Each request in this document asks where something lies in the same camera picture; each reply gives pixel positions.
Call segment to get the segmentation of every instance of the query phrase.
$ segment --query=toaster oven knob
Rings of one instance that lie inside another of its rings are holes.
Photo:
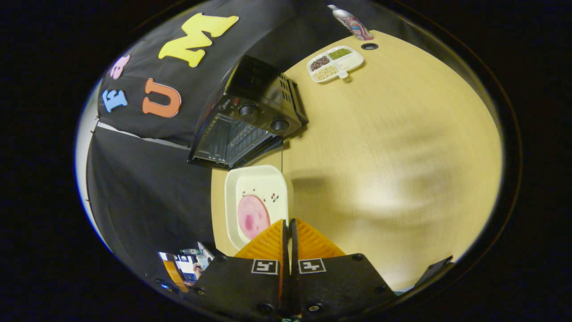
[[[288,121],[285,121],[285,120],[276,120],[276,121],[272,122],[270,127],[272,128],[272,132],[274,134],[282,135],[282,134],[286,133],[286,131],[290,127],[290,123],[288,123]]]
[[[240,120],[246,123],[253,123],[258,118],[260,110],[254,105],[243,105],[240,110]]]

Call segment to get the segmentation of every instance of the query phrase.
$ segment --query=white tray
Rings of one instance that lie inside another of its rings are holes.
[[[250,242],[240,229],[238,220],[238,206],[243,195],[254,195],[264,203],[270,225],[280,219],[286,220],[288,224],[288,206],[292,205],[292,190],[292,182],[274,166],[230,170],[224,182],[224,203],[227,233],[232,245],[240,250]]]
[[[351,53],[342,56],[336,60],[333,60],[332,58],[330,58],[329,54],[335,52],[338,49],[341,48],[345,48],[348,49],[349,51],[351,51]],[[313,62],[315,62],[318,58],[322,58],[323,56],[327,56],[328,59],[330,60],[329,63],[325,64],[324,66],[318,68],[317,70],[312,70],[311,65]],[[348,46],[337,46],[334,47],[332,49],[328,49],[325,52],[320,53],[319,55],[317,55],[316,57],[310,59],[310,61],[308,61],[308,64],[306,65],[307,69],[308,69],[308,73],[310,74],[310,77],[312,78],[313,81],[317,82],[317,83],[322,83],[325,81],[329,81],[332,78],[335,77],[340,77],[340,78],[346,78],[348,77],[348,72],[356,69],[357,67],[359,67],[361,64],[363,63],[363,56],[358,53],[357,51],[351,49]],[[335,66],[338,70],[338,73],[335,75],[332,75],[328,78],[325,78],[323,80],[317,80],[314,75],[319,71],[322,70],[328,66]]]

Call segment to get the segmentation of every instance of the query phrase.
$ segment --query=screw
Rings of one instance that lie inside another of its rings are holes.
[[[268,313],[272,312],[272,307],[268,304],[260,304],[258,306],[258,310],[262,313],[268,314]]]
[[[310,311],[310,312],[316,312],[316,311],[319,311],[319,310],[320,310],[320,307],[317,306],[317,305],[310,305],[310,306],[308,306],[308,311]]]

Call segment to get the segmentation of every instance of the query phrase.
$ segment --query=pink ham slice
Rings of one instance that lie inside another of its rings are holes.
[[[266,207],[256,196],[244,196],[239,202],[238,213],[240,229],[250,240],[270,226]]]

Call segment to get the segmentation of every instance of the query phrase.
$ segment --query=white wall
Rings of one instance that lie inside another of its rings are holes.
[[[109,250],[109,246],[101,236],[99,229],[97,229],[96,222],[93,218],[92,209],[89,203],[86,201],[88,199],[88,182],[86,178],[86,165],[88,162],[88,150],[89,143],[92,140],[92,133],[97,125],[97,95],[100,90],[101,81],[94,87],[92,95],[89,97],[88,102],[85,105],[84,112],[80,119],[80,126],[77,132],[76,138],[76,180],[77,186],[80,191],[81,201],[84,205],[85,212],[88,214],[89,221],[92,223],[93,228],[104,242],[105,246]]]

